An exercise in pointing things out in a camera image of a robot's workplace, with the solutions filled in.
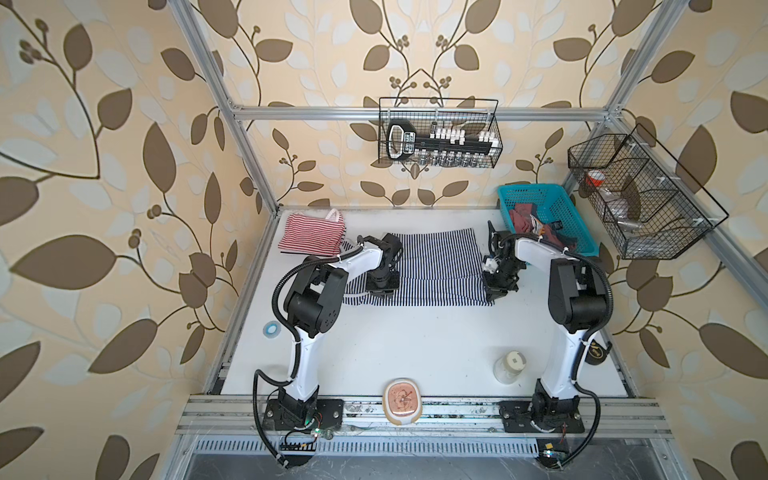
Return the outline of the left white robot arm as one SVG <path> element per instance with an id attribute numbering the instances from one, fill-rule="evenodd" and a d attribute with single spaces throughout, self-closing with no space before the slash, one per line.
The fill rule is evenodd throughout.
<path id="1" fill-rule="evenodd" d="M 351 250 L 331 257 L 306 257 L 275 286 L 271 310 L 278 324 L 291 335 L 293 353 L 284 380 L 274 379 L 261 369 L 254 372 L 251 400 L 258 436 L 279 466 L 291 469 L 297 463 L 270 441 L 264 429 L 259 386 L 266 383 L 274 388 L 276 402 L 265 402 L 265 411 L 273 412 L 275 422 L 286 426 L 289 435 L 308 434 L 320 428 L 323 414 L 318 406 L 317 356 L 325 334 L 338 319 L 347 284 L 362 277 L 368 293 L 384 298 L 394 295 L 400 286 L 396 264 L 401 255 L 402 242 L 391 233 L 381 239 L 360 236 Z"/>

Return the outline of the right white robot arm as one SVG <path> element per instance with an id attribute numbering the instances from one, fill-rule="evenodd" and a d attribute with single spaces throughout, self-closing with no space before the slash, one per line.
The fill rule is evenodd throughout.
<path id="1" fill-rule="evenodd" d="M 556 324 L 544 373 L 527 401 L 503 400 L 499 414 L 507 433 L 585 433 L 566 452 L 562 446 L 539 442 L 539 465 L 562 470 L 594 438 L 601 420 L 599 396 L 578 380 L 595 335 L 614 310 L 612 287 L 593 258 L 548 242 L 539 234 L 498 231 L 488 225 L 489 254 L 483 258 L 486 299 L 498 300 L 519 290 L 520 272 L 533 266 L 548 275 L 547 308 Z"/>

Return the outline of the black socket tool set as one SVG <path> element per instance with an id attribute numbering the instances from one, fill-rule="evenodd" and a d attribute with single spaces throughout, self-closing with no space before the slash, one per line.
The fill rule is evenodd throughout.
<path id="1" fill-rule="evenodd" d="M 398 118 L 379 128 L 379 156 L 397 163 L 443 168 L 493 168 L 503 153 L 495 124 L 422 122 Z"/>

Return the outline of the blue tape roll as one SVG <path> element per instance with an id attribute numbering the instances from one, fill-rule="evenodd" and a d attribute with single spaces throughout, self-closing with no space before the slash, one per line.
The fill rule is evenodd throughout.
<path id="1" fill-rule="evenodd" d="M 282 326 L 277 321 L 270 321 L 263 327 L 263 335 L 268 339 L 277 338 L 281 333 Z"/>

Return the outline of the maroon red garment in basket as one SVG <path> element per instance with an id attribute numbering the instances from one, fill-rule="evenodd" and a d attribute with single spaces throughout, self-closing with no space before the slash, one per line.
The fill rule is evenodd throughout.
<path id="1" fill-rule="evenodd" d="M 561 221 L 543 222 L 537 216 L 538 207 L 532 203 L 517 203 L 509 212 L 508 218 L 518 233 L 541 236 L 546 242 L 558 248 L 575 249 L 577 239 L 564 233 Z"/>

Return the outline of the black yellow tape measure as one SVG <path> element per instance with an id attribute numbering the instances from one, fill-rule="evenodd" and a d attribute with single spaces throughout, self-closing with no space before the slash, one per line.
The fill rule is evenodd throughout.
<path id="1" fill-rule="evenodd" d="M 608 342 L 607 345 L 604 346 L 597 341 L 592 340 L 587 350 L 585 362 L 592 366 L 604 363 L 609 358 L 612 347 L 613 344 L 611 342 Z"/>

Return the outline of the pink oval container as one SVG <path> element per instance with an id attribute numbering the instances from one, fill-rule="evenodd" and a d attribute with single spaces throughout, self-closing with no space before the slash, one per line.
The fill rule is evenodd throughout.
<path id="1" fill-rule="evenodd" d="M 418 385 L 406 378 L 391 381 L 384 390 L 382 408 L 387 420 L 395 426 L 416 423 L 423 412 Z"/>

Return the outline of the blue white striped tank top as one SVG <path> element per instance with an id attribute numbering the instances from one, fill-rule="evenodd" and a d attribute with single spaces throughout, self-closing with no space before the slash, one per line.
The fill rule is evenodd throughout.
<path id="1" fill-rule="evenodd" d="M 400 286 L 388 297 L 365 290 L 363 276 L 346 286 L 343 303 L 379 307 L 490 307 L 482 255 L 471 228 L 396 235 L 402 250 L 395 269 Z"/>

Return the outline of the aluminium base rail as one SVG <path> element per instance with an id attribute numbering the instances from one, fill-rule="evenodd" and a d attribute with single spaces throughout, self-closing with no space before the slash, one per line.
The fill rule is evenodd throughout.
<path id="1" fill-rule="evenodd" d="M 296 432 L 283 425 L 276 401 L 244 395 L 194 395 L 176 429 L 181 444 L 195 453 L 286 456 L 405 456 L 535 458 L 541 452 L 566 453 L 586 437 L 650 441 L 673 437 L 654 400 L 605 398 L 599 406 L 583 400 L 574 418 L 540 431 L 522 412 L 524 400 L 499 397 L 422 399 L 420 417 L 397 426 L 372 395 L 323 398 L 314 423 Z"/>

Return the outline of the teal plastic basket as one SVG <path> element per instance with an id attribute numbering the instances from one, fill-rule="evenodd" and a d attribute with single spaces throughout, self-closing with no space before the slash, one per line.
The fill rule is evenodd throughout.
<path id="1" fill-rule="evenodd" d="M 534 216 L 542 223 L 560 223 L 561 229 L 557 230 L 557 233 L 571 239 L 569 245 L 573 245 L 574 251 L 585 256 L 598 256 L 597 243 L 580 213 L 560 185 L 502 185 L 497 188 L 497 194 L 502 219 L 510 231 L 515 230 L 513 220 L 510 217 L 515 207 L 519 204 L 531 204 L 534 207 Z"/>

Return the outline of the red white striped folded top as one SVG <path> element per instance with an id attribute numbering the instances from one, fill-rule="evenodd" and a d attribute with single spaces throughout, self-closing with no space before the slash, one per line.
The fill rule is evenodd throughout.
<path id="1" fill-rule="evenodd" d="M 278 248 L 288 254 L 336 256 L 345 234 L 345 219 L 337 209 L 331 209 L 325 217 L 293 213 L 287 218 Z"/>

